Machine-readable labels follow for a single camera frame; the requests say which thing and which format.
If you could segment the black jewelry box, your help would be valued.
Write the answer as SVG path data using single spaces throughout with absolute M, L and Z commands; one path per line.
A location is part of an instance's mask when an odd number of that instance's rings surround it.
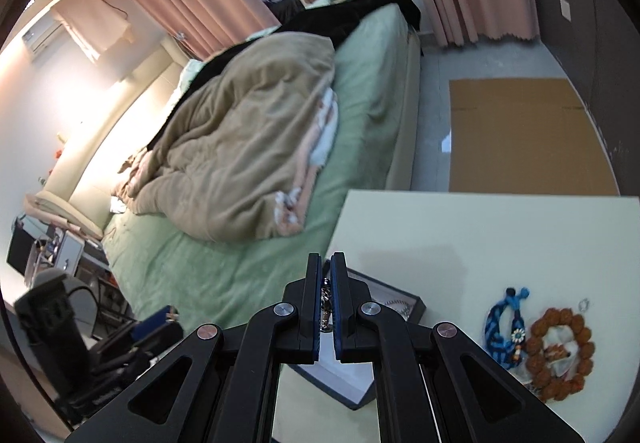
M 372 301 L 395 311 L 407 323 L 420 323 L 426 306 L 419 296 L 352 269 L 347 269 L 347 275 L 368 286 Z M 331 399 L 356 411 L 375 398 L 373 366 L 361 358 L 360 349 L 345 350 L 342 355 L 348 356 L 346 362 L 336 355 L 332 333 L 321 333 L 318 361 L 290 368 Z

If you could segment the beige comforter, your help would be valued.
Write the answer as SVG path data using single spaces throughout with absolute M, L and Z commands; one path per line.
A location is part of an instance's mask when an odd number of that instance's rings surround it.
M 292 236 L 337 129 L 335 48 L 304 32 L 256 40 L 175 107 L 112 193 L 200 241 Z

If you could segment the green bed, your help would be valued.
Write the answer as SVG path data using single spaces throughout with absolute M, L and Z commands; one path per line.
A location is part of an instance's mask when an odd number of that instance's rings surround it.
M 113 189 L 103 246 L 134 315 L 232 327 L 303 276 L 347 194 L 387 184 L 419 20 L 410 0 L 318 7 L 201 66 Z

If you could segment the brown cardboard sheet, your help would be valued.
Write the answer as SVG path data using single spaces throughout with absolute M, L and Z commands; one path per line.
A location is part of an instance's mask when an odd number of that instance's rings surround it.
M 454 80 L 449 92 L 451 192 L 620 192 L 589 114 L 567 80 Z

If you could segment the black clothing on bed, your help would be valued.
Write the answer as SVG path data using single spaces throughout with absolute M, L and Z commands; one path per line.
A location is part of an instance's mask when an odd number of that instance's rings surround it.
M 329 38 L 335 48 L 339 47 L 370 13 L 386 5 L 397 5 L 406 23 L 414 30 L 421 25 L 421 12 L 413 0 L 348 0 L 338 4 L 303 10 L 286 24 L 280 25 L 273 34 L 282 32 L 304 32 Z M 184 96 L 198 91 L 209 80 L 219 76 L 229 62 L 247 47 L 256 42 L 251 39 L 235 44 L 203 65 L 195 75 Z

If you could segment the wall air conditioner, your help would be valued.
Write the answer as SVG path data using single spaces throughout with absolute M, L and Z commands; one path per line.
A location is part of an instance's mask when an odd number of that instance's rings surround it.
M 42 16 L 22 34 L 22 41 L 29 56 L 35 58 L 42 53 L 63 30 L 62 22 L 50 13 Z

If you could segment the white wall switch plate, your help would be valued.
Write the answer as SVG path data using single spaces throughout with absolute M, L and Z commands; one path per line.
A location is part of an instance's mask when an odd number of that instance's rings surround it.
M 561 15 L 567 21 L 572 20 L 572 10 L 570 9 L 570 3 L 567 0 L 560 0 Z

